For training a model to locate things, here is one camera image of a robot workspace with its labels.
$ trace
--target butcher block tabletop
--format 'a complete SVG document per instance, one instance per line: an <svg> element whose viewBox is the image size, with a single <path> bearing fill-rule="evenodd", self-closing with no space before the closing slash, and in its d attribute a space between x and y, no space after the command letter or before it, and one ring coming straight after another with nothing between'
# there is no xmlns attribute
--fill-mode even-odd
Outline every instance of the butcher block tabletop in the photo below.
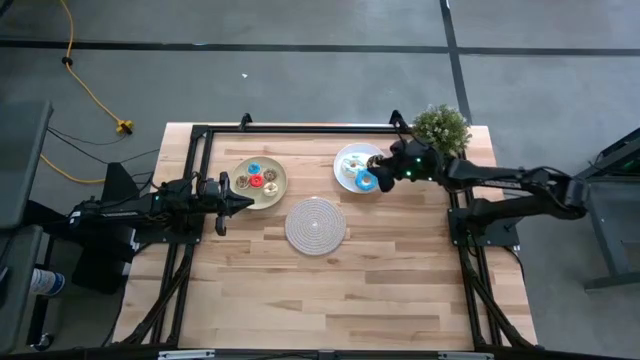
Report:
<svg viewBox="0 0 640 360"><path fill-rule="evenodd" d="M155 183L182 177L192 125L167 124ZM469 160L495 166L488 128L473 126L471 134ZM230 173L249 157L269 156L284 166L289 183L273 207L228 219L227 236L218 236L215 216L207 216L195 248L180 348L472 349L460 260L449 240L447 193L434 183L401 181L386 194L353 194L334 178L334 157L346 145L370 143L389 155L396 140L367 134L216 134L209 177ZM497 189L474 193L502 198ZM297 252L284 234L289 209L312 196L335 203L347 219L342 245L318 257ZM167 248L151 245L133 260L114 341L129 335L157 299ZM486 253L497 303L535 343L518 263L501 248ZM489 339L486 309L478 309Z"/></svg>

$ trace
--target concrete floor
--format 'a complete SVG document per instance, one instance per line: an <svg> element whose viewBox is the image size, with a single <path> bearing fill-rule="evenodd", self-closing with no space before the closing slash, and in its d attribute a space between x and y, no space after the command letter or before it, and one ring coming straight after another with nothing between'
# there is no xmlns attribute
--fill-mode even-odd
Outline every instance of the concrete floor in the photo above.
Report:
<svg viewBox="0 0 640 360"><path fill-rule="evenodd" d="M634 0L450 0L460 46L638 48ZM245 44L446 45L437 0L69 0L83 40ZM0 37L66 40L57 1L16 4ZM51 125L95 141L113 122L60 63L63 50L0 49L0 101L50 99ZM296 52L74 51L75 71L136 134L85 148L108 160L160 145L168 121L384 123L428 104L457 105L448 55ZM474 124L489 125L502 166L577 173L640 125L638 57L462 56ZM81 178L105 167L47 137L44 153ZM150 155L127 163L150 171ZM32 198L60 212L99 195L40 164ZM554 350L640 357L640 286L585 293L605 275L589 221L540 216L518 225L540 344ZM73 268L73 249L54 264ZM104 311L91 311L100 304ZM72 289L60 299L55 348L96 346L119 307Z"/></svg>

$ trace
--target yellow extension cord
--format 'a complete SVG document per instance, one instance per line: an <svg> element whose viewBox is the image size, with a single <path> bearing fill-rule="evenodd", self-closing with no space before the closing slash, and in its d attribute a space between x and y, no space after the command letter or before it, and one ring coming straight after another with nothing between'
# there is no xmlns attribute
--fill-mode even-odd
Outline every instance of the yellow extension cord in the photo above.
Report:
<svg viewBox="0 0 640 360"><path fill-rule="evenodd" d="M82 179L78 179L75 178L69 174L67 174L66 172L64 172L63 170L58 169L57 166L53 165L53 163L51 161L49 161L49 159L47 159L44 155L40 154L40 158L42 160L44 160L44 162L47 163L47 165L51 166L51 168L55 171L57 171L60 175L66 177L67 179L73 181L73 182L77 182L79 184L102 184L104 182L104 179L97 179L97 180L82 180Z"/></svg>
<svg viewBox="0 0 640 360"><path fill-rule="evenodd" d="M71 16L71 11L69 11L69 8L67 7L67 4L64 2L64 0L60 0L60 4L62 4L62 7L64 8L64 11L67 13L67 17L69 18L69 27L70 27L70 31L69 31L69 46L67 46L67 54L66 54L66 58L71 58L71 47L73 46L73 16ZM100 100L98 100L98 98L93 94L93 92L91 92L91 90L89 89L89 87L87 86L87 84L85 84L80 77L78 77L78 75L76 75L76 73L73 72L73 70L71 70L71 66L69 64L69 62L65 63L65 67L67 68L67 71L69 72L69 74L71 74L71 76L73 76L78 83L80 83L80 85L82 85L82 87L87 91L87 93L89 94L89 96L91 96L91 99L93 99L93 101L100 106L100 108L102 108L102 110L104 110L107 114L109 114L109 116L111 116L113 118L113 120L116 121L116 124L118 125L116 128L116 131L118 132L118 134L121 134L122 136L127 136L127 129L130 131L130 129L133 128L133 122L131 120L122 120L119 117L117 117L114 113L112 113L109 109L107 109L106 106L104 106ZM47 163L47 165L49 165L53 170L55 170L56 172L58 172L60 175L64 176L65 178L79 183L79 184L101 184L104 183L104 179L97 179L97 180L83 180L83 179L78 179L76 177L73 177L69 174L67 174L65 171L59 169L57 166L55 166L49 159L47 159L46 156L44 156L44 154L40 154L40 158L42 160L44 160L45 163Z"/></svg>

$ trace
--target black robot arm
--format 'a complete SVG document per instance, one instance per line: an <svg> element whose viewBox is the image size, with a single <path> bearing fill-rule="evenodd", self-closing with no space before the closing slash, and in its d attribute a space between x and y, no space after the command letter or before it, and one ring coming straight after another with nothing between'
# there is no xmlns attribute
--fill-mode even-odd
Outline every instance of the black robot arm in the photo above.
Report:
<svg viewBox="0 0 640 360"><path fill-rule="evenodd" d="M196 180L196 191L192 182ZM157 191L120 201L101 202L95 199L76 205L69 216L71 228L96 225L126 225L135 229L156 228L170 233L188 232L190 217L217 214L216 232L226 234L224 219L254 203L253 199L235 194L229 188L229 176L220 179L200 179L194 173L190 179L162 183Z"/></svg>
<svg viewBox="0 0 640 360"><path fill-rule="evenodd" d="M409 179L435 181L451 192L485 186L531 194L495 202L471 201L464 220L465 227L475 235L482 235L489 224L499 219L538 214L578 219L586 214L585 182L549 167L525 170L477 166L468 160L445 158L418 140L398 140L390 150L391 157L375 156L367 164L383 192L390 191L395 181Z"/></svg>

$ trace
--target green plant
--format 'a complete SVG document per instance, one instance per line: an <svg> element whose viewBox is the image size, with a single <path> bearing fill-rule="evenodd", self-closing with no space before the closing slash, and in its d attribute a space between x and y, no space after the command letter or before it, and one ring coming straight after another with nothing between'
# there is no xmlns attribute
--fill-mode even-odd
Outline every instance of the green plant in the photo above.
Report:
<svg viewBox="0 0 640 360"><path fill-rule="evenodd" d="M471 138L467 120L457 109L446 104L429 105L426 111L416 116L413 134L452 156L464 151Z"/></svg>

